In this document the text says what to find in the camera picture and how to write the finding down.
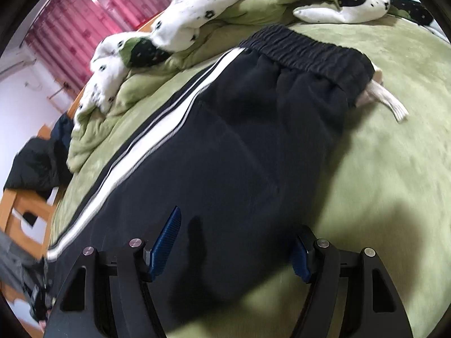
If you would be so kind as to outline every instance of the mattress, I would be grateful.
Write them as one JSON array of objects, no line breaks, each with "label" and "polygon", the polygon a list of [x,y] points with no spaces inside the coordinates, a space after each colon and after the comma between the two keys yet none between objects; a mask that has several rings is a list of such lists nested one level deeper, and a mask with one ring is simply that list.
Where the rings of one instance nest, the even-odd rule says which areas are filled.
[{"label": "mattress", "polygon": [[[354,26],[298,23],[291,28],[361,50],[383,70],[385,86],[410,112],[399,125],[381,104],[353,110],[324,166],[314,208],[302,217],[338,248],[374,248],[400,293],[414,336],[426,337],[451,301],[451,46],[393,16]],[[251,33],[241,31],[236,38]],[[125,113],[69,186],[55,215],[53,240],[64,229],[59,219],[74,214],[120,145],[209,63],[173,75]],[[286,266],[233,306],[168,336],[288,337],[307,288]],[[338,336],[345,291],[343,281],[330,337]]]}]

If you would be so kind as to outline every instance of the wooden bed frame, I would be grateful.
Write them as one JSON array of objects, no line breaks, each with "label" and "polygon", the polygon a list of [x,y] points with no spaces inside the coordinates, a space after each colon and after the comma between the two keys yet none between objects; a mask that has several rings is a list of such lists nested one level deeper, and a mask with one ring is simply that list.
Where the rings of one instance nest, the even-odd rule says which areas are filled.
[{"label": "wooden bed frame", "polygon": [[[150,26],[157,19],[160,14],[152,17],[146,24],[144,24],[138,31],[149,32]],[[83,96],[84,88],[80,91],[75,101],[67,111],[67,115],[70,118],[74,118],[75,111],[78,108],[78,103]],[[37,133],[37,137],[49,139],[51,129],[47,126],[43,126]],[[5,232],[10,236],[20,247],[25,251],[33,255],[35,258],[40,259],[47,254],[47,248],[50,240],[50,229],[53,214],[56,210],[56,206],[59,200],[62,198],[65,189],[58,189],[55,201],[53,205],[47,204],[47,202],[36,192],[32,190],[12,190],[5,189],[0,201],[0,231]],[[15,209],[20,214],[24,214],[26,211],[41,217],[47,222],[44,242],[42,244],[37,243],[33,239],[30,239],[25,235],[21,228],[21,220],[13,216],[12,212]],[[14,302],[16,299],[25,301],[25,297],[16,292],[11,287],[0,281],[0,291],[3,293],[6,300]],[[32,338],[42,338],[43,333],[35,327],[21,321],[23,327],[30,334]]]}]

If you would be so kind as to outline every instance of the patterned curtain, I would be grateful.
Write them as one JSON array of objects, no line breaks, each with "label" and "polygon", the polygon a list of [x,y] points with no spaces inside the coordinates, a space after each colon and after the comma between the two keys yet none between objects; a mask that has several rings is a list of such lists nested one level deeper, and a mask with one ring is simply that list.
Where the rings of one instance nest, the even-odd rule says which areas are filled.
[{"label": "patterned curtain", "polygon": [[91,76],[89,61],[99,42],[136,30],[171,0],[50,0],[25,42],[59,81],[80,91]]}]

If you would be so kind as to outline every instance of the elastic waistband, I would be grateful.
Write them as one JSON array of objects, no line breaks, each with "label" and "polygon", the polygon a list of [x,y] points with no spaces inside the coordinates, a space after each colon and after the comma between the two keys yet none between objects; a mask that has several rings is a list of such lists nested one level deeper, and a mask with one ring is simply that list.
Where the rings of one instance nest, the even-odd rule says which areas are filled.
[{"label": "elastic waistband", "polygon": [[258,51],[285,67],[328,78],[346,92],[350,105],[374,74],[369,58],[356,49],[321,43],[279,24],[264,27],[240,47]]}]

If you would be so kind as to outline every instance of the folded black pants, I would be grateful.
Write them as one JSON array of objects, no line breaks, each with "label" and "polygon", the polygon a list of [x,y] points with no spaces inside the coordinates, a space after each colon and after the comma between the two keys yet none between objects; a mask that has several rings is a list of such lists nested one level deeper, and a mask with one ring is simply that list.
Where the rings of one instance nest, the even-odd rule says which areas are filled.
[{"label": "folded black pants", "polygon": [[[360,52],[282,26],[242,42],[175,93],[105,167],[49,251],[55,291],[85,246],[112,250],[158,234],[178,205],[179,237],[149,285],[163,327],[247,292],[288,260],[321,164],[372,76]],[[129,170],[102,196],[121,167]],[[100,209],[89,213],[93,204]]]}]

